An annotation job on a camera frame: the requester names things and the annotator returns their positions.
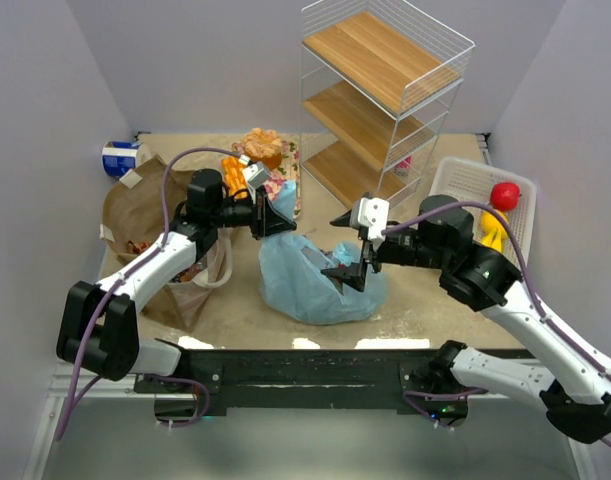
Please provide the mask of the blue plastic bag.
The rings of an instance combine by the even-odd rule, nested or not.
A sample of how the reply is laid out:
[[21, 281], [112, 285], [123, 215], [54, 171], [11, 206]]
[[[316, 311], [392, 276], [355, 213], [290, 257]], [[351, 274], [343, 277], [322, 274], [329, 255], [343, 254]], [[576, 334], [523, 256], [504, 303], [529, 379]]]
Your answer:
[[351, 242], [324, 251], [292, 232], [266, 237], [259, 250], [261, 297], [270, 308], [305, 324], [366, 320], [387, 300], [386, 277], [369, 270], [365, 290], [359, 292], [321, 273], [358, 261], [359, 253]]

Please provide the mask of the brown paper grocery bag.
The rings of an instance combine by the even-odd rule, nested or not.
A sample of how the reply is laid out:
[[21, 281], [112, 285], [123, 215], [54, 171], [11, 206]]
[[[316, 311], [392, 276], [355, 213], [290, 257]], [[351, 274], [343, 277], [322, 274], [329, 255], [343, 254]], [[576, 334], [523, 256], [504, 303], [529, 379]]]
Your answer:
[[[101, 239], [122, 265], [137, 255], [126, 253], [125, 244], [153, 243], [163, 232], [160, 184], [166, 164], [158, 156], [128, 171], [107, 194], [102, 211]], [[144, 314], [184, 331], [195, 328], [212, 289], [231, 275], [231, 231], [219, 232], [218, 240], [194, 265], [171, 277], [146, 305]]]

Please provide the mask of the red snack packet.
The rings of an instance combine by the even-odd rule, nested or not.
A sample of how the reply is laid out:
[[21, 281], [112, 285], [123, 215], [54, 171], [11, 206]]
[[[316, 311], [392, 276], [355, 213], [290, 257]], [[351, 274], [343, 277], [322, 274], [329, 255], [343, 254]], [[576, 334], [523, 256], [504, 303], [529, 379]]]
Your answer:
[[126, 253], [130, 255], [140, 255], [152, 246], [151, 242], [133, 242], [128, 240], [125, 244]]

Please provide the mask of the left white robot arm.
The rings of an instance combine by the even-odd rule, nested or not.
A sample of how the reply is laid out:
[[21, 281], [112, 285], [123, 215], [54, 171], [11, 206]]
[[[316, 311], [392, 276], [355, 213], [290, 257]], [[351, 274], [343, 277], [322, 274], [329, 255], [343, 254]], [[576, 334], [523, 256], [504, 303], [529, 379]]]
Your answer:
[[115, 274], [95, 284], [76, 283], [68, 292], [56, 344], [59, 359], [112, 381], [129, 374], [170, 376], [181, 349], [139, 338], [137, 315], [177, 274], [200, 261], [229, 228], [247, 227], [261, 239], [293, 231], [264, 187], [269, 172], [256, 163], [242, 171], [245, 184], [226, 189], [214, 169], [196, 171], [187, 197], [167, 213], [155, 242]]

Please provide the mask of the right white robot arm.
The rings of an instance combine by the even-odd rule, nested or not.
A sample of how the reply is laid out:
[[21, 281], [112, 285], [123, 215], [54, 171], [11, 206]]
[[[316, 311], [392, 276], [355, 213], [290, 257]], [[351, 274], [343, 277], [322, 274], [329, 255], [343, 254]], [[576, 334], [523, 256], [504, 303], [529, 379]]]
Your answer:
[[504, 395], [542, 412], [567, 437], [606, 443], [611, 434], [611, 358], [584, 340], [537, 295], [522, 255], [510, 261], [474, 238], [471, 209], [491, 207], [439, 194], [425, 198], [419, 214], [390, 220], [388, 201], [369, 194], [335, 227], [357, 231], [357, 261], [323, 275], [357, 291], [368, 272], [385, 264], [439, 271], [449, 297], [479, 312], [517, 339], [539, 362], [530, 367], [447, 341], [415, 375], [422, 397], [453, 401], [481, 392]]

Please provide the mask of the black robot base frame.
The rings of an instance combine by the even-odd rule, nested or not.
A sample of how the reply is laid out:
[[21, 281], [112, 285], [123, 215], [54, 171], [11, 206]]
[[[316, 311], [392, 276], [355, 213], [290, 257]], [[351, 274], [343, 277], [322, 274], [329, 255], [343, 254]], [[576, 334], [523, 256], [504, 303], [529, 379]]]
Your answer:
[[171, 378], [137, 376], [134, 390], [155, 396], [159, 419], [190, 417], [189, 397], [209, 416], [233, 409], [393, 410], [452, 420], [466, 398], [494, 392], [485, 372], [453, 372], [462, 343], [439, 349], [187, 350]]

